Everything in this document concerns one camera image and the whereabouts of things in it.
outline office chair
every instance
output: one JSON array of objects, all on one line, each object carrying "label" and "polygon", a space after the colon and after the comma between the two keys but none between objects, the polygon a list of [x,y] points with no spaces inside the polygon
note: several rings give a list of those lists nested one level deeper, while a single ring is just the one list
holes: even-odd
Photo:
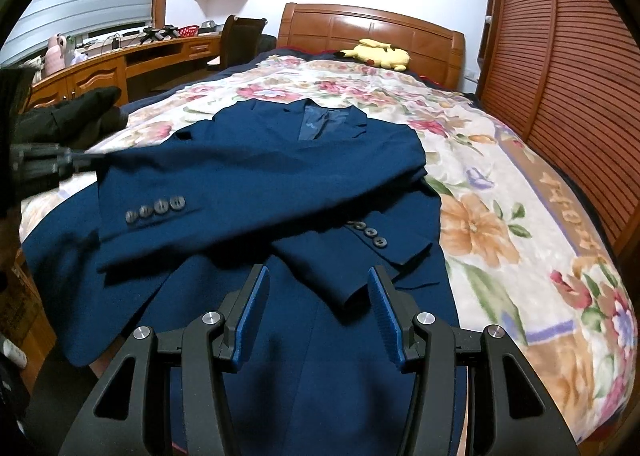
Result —
[{"label": "office chair", "polygon": [[258,44],[267,19],[244,19],[230,15],[220,37],[220,71],[250,62],[258,54]]}]

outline cabinet door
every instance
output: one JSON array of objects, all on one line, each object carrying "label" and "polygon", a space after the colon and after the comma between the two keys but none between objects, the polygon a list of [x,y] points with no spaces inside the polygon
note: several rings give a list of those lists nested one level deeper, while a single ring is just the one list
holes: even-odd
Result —
[{"label": "cabinet door", "polygon": [[117,86],[122,90],[122,95],[116,101],[116,105],[128,103],[127,79],[124,67],[124,60],[119,57],[91,64],[80,71],[70,74],[66,81],[69,96],[75,98],[96,87]]},{"label": "cabinet door", "polygon": [[499,13],[494,13],[498,39],[486,82],[481,79],[483,87],[478,86],[487,111],[525,139],[540,101],[545,59],[553,38],[552,1],[499,1]]},{"label": "cabinet door", "polygon": [[66,78],[63,76],[60,80],[47,84],[44,87],[34,87],[29,99],[28,109],[35,109],[44,105],[62,102],[68,97],[66,91]]},{"label": "cabinet door", "polygon": [[640,50],[608,0],[556,5],[529,144],[580,185],[609,239],[624,242],[640,216]]}]

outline suit jacket sleeve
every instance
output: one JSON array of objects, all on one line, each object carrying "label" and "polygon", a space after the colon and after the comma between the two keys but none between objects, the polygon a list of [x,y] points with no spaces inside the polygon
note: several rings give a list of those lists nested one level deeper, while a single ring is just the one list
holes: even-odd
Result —
[{"label": "suit jacket sleeve", "polygon": [[[98,169],[98,269],[163,251],[189,255],[425,174],[424,150],[406,125],[344,140],[239,136],[206,121],[157,147],[109,154]],[[176,196],[182,210],[126,222],[127,211]]]}]

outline navy blue suit jacket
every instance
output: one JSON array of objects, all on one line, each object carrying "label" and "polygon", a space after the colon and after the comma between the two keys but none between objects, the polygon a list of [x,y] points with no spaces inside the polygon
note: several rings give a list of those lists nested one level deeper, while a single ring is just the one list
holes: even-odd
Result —
[{"label": "navy blue suit jacket", "polygon": [[[414,131],[355,107],[240,102],[162,145],[108,155],[98,183],[53,210],[24,251],[77,365],[138,325],[186,326],[265,264],[271,292],[252,358],[225,375],[242,453],[390,455],[413,376],[386,357],[367,270],[382,264],[421,309],[458,325],[440,198],[423,166]],[[127,211],[174,196],[183,209],[127,223]],[[385,248],[349,220],[375,228]],[[172,386],[178,442],[179,394]]]}]

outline red basket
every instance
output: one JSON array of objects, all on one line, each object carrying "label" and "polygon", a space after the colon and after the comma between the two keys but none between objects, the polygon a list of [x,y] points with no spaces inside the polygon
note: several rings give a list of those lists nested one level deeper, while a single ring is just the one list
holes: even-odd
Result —
[{"label": "red basket", "polygon": [[184,28],[180,28],[178,33],[180,37],[194,37],[197,35],[198,29],[200,29],[200,26],[185,26]]}]

